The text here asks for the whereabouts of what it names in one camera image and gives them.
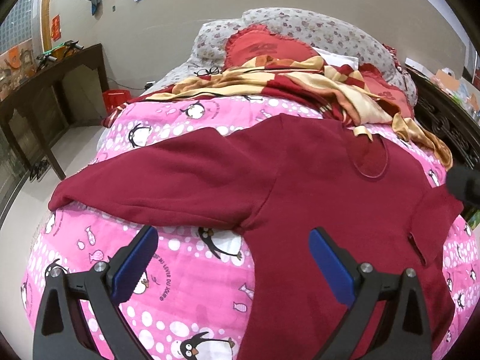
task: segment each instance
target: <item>pink bedsheet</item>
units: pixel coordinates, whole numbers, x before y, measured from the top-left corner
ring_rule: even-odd
[[[262,96],[131,104],[115,121],[93,162],[198,128],[214,127],[228,135],[280,113],[322,118],[295,102]],[[431,153],[400,141],[388,126],[367,128],[416,157],[432,186],[445,182],[445,169]],[[50,263],[58,259],[69,272],[88,270],[128,244],[140,227],[79,203],[57,210],[38,237],[23,280],[22,300],[31,326],[35,325],[45,286],[43,274]],[[219,253],[196,227],[163,227],[158,232],[154,258],[134,295],[121,305],[128,324],[155,360],[183,359],[188,349],[184,346],[182,352],[181,343],[187,344],[186,340],[201,332],[205,332],[204,338],[215,340],[210,341],[213,344],[205,348],[204,355],[215,360],[234,359],[254,296],[254,263],[248,246],[233,233],[210,233],[208,236],[225,252]],[[443,272],[456,308],[450,330],[434,353],[435,360],[441,359],[457,339],[479,298],[477,245],[462,218],[451,226],[443,249]],[[88,302],[82,305],[100,352],[112,358],[94,310]]]

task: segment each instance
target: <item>metal bolt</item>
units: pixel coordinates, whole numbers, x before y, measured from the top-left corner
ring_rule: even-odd
[[[360,265],[360,269],[363,273],[369,274],[371,271],[374,270],[374,267],[369,262],[363,262]]]
[[[56,278],[57,276],[60,276],[60,273],[62,272],[62,270],[58,267],[55,267],[51,270],[50,272],[50,277],[51,278]]]
[[[405,273],[409,278],[414,278],[417,275],[417,272],[413,268],[405,269]]]
[[[95,272],[103,272],[105,271],[106,267],[107,267],[107,264],[105,261],[99,261],[95,264],[93,269],[95,269]]]

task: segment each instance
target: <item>folded sleeve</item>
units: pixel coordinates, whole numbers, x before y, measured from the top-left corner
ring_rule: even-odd
[[[78,201],[139,224],[242,227],[272,190],[284,137],[280,115],[227,137],[202,128],[88,166],[57,186],[49,209]]]

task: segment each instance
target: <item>red bucket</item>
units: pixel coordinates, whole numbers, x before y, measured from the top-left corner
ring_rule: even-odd
[[[131,99],[130,91],[126,89],[112,89],[102,93],[106,113],[110,115],[116,107]]]

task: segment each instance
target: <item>white pillow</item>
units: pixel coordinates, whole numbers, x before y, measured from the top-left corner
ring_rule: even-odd
[[[359,59],[355,56],[339,55],[333,52],[328,52],[316,47],[313,49],[327,62],[327,64],[340,67],[342,65],[349,65],[352,69],[357,71],[359,69]]]

